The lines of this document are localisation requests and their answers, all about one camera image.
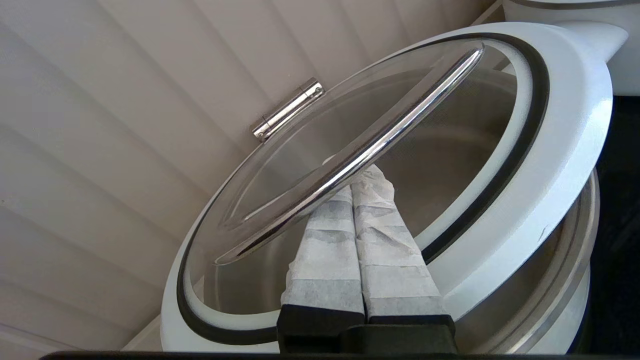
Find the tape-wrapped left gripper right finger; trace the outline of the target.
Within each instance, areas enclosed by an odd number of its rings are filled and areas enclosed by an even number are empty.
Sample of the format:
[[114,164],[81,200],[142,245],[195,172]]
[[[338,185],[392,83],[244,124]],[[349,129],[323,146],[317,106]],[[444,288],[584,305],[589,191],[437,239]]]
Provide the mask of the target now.
[[351,192],[366,322],[453,332],[444,298],[394,202],[393,184],[373,165],[355,177]]

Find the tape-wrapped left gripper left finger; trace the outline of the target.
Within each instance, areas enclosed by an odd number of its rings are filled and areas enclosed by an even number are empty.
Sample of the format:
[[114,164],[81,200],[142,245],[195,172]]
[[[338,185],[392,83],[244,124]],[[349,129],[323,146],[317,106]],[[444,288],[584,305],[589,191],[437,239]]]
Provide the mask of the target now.
[[349,186],[309,216],[280,301],[276,332],[284,354],[338,353],[342,333],[365,324]]

